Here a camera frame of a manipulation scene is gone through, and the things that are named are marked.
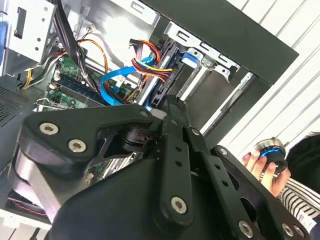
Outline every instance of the yellow wire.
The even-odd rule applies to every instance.
[[[23,86],[22,89],[26,89],[26,88],[29,86],[30,81],[31,81],[31,77],[32,77],[32,71],[29,70],[29,71],[28,71],[28,74],[27,74],[27,77],[26,77],[25,84],[24,84],[24,86]]]
[[[105,53],[104,49],[96,41],[94,41],[92,39],[81,39],[81,40],[78,41],[79,44],[84,43],[84,42],[90,42],[90,43],[96,45],[99,48],[100,52],[103,55],[103,59],[104,59],[104,73],[107,74],[107,72],[108,72],[108,60],[107,60],[106,53]]]
[[[135,60],[142,66],[150,69],[150,70],[153,70],[153,71],[158,71],[158,72],[170,72],[172,71],[173,69],[172,68],[167,68],[167,69],[160,69],[160,68],[155,68],[155,67],[152,67],[152,66],[149,66],[145,63],[143,63],[142,61],[140,61],[137,57],[135,58]]]
[[[159,76],[159,75],[152,74],[152,73],[145,73],[145,72],[139,71],[138,69],[136,69],[136,71],[139,74],[143,74],[143,75],[147,75],[147,76],[154,76],[154,77],[157,77],[157,78],[161,79],[162,82],[164,82],[164,83],[166,82],[166,80],[163,77]]]

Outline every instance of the blue ring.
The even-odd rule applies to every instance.
[[[264,157],[265,155],[267,155],[269,153],[274,153],[274,152],[283,153],[280,149],[270,149],[270,150],[265,151],[264,153],[262,153],[260,157]]]

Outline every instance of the blue tab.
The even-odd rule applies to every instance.
[[[2,59],[4,58],[7,29],[7,24],[5,22],[0,22],[0,65],[2,64]]]

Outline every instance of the white wall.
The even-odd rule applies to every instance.
[[[278,137],[288,150],[320,129],[320,1],[229,2],[300,55],[220,144],[241,157],[257,142]]]

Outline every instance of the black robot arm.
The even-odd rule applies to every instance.
[[[227,149],[208,149],[182,101],[168,96],[165,109],[164,119],[133,104],[24,120],[9,178],[45,210],[47,240],[310,239]],[[88,166],[132,152],[143,158],[84,184]]]

